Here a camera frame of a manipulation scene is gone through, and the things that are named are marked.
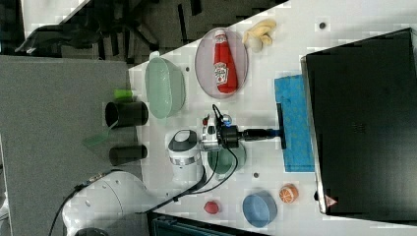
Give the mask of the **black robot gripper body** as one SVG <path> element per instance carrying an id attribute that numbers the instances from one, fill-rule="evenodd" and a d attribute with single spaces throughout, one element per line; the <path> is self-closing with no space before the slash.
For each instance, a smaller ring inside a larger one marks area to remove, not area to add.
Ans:
<path id="1" fill-rule="evenodd" d="M 238 148 L 239 140 L 241 138 L 242 133 L 238 130 L 236 125 L 220 127 L 219 140 L 224 148 Z"/>

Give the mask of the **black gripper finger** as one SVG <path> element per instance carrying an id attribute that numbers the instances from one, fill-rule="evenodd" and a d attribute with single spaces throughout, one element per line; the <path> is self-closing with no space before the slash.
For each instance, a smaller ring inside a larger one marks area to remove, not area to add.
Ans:
<path id="1" fill-rule="evenodd" d="M 279 136 L 280 131 L 274 129 L 247 129 L 243 132 L 243 140 L 246 142 L 269 140 Z"/>

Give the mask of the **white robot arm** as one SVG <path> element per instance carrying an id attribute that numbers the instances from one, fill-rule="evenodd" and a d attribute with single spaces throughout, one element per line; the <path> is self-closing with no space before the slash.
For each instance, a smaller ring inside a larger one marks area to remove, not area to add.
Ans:
<path id="1" fill-rule="evenodd" d="M 202 130 L 179 130 L 166 144 L 172 167 L 171 180 L 153 186 L 136 175 L 122 170 L 98 174 L 81 186 L 63 204 L 62 219 L 66 236 L 106 235 L 108 229 L 133 213 L 148 213 L 181 197 L 206 193 L 207 172 L 202 153 L 239 147 L 239 143 L 283 138 L 278 129 L 241 131 L 228 115 L 209 114 Z"/>

